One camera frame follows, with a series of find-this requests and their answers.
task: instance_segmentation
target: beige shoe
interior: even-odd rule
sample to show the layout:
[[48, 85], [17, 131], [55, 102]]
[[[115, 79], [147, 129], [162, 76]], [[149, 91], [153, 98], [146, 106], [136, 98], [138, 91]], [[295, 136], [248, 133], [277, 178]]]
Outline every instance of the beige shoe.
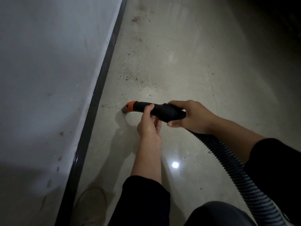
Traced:
[[106, 220], [107, 203], [101, 188], [85, 190], [73, 208], [70, 226], [102, 226]]

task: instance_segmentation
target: ribbed hose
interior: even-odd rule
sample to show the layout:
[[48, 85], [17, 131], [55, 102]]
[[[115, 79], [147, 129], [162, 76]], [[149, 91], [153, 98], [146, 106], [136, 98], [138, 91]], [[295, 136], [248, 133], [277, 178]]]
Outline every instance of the ribbed hose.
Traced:
[[271, 199], [258, 189], [243, 171], [243, 164], [221, 140], [212, 135], [188, 131], [205, 144], [222, 164], [259, 226], [286, 225]]

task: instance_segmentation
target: wall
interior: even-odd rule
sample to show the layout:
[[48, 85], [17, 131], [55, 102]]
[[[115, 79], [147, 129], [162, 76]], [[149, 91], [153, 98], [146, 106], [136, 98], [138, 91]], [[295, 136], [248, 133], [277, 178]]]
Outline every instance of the wall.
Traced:
[[0, 225], [53, 225], [122, 0], [0, 0]]

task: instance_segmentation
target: glossy floor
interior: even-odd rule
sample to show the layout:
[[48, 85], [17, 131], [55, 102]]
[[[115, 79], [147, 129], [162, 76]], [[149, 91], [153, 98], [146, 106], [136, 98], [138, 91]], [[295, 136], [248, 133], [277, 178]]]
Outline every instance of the glossy floor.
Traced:
[[[297, 41], [247, 0], [128, 0], [77, 197], [90, 184], [101, 186], [109, 204], [107, 224], [137, 150], [141, 114], [125, 117], [120, 111], [132, 100], [197, 100], [223, 118], [301, 149], [300, 51]], [[248, 212], [203, 144], [165, 124], [161, 133], [171, 225], [183, 225], [211, 200]]]

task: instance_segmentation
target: curved black tube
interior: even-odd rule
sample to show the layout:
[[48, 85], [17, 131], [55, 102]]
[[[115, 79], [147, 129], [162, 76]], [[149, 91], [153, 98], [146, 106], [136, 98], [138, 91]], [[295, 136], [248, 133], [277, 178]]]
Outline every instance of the curved black tube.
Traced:
[[[149, 102], [135, 102], [133, 104], [133, 111], [143, 112], [144, 107], [150, 104]], [[155, 104], [155, 108], [151, 114], [156, 115], [164, 122], [180, 120], [186, 117], [186, 112], [169, 104]], [[258, 225], [286, 225], [271, 199], [258, 189], [250, 177], [244, 172], [243, 164], [240, 160], [221, 140], [212, 135], [198, 134], [188, 129], [186, 130], [205, 144], [217, 160], [219, 160], [243, 197]]]

